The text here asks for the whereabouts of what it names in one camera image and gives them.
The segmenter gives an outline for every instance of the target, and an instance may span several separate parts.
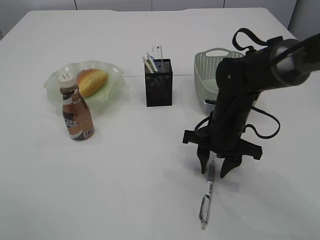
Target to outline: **plastic basket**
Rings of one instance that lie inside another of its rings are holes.
[[[223,51],[226,54],[222,56],[208,56],[214,51]],[[201,104],[201,108],[205,113],[205,101],[217,100],[218,86],[216,82],[216,70],[218,64],[224,58],[241,58],[244,55],[237,51],[229,51],[224,48],[213,48],[208,51],[200,52],[194,58],[194,84],[196,93]]]

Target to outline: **brown drink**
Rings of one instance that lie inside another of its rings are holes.
[[[59,77],[62,93],[62,114],[70,134],[74,140],[85,140],[94,133],[90,110],[79,92],[76,80],[71,73]]]

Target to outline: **pen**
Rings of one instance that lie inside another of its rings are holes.
[[[210,214],[210,206],[211,206],[211,198],[212,198],[212,191],[213,191],[213,184],[215,179],[215,162],[212,161],[209,167],[208,178],[206,181],[206,191],[204,197],[202,198],[201,208],[199,218],[201,220],[201,228],[204,230],[209,221],[209,214]]]
[[[153,74],[154,71],[152,70],[152,68],[151,68],[148,60],[147,60],[144,56],[142,56],[142,59],[143,59],[144,65],[145,65],[146,68],[148,69],[149,73],[150,73],[150,74]]]
[[[157,68],[157,66],[155,64],[155,61],[153,60],[153,58],[150,56],[150,54],[148,52],[146,53],[146,57],[148,58],[149,62],[151,63],[153,71],[157,73],[158,72],[158,68]]]

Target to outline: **bread roll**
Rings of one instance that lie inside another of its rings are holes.
[[[88,97],[94,94],[108,80],[108,73],[100,69],[82,70],[76,76],[76,83],[79,87],[82,97]]]

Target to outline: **white cap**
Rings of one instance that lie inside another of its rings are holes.
[[[64,73],[60,75],[58,80],[61,88],[70,88],[76,85],[74,75],[71,73]]]

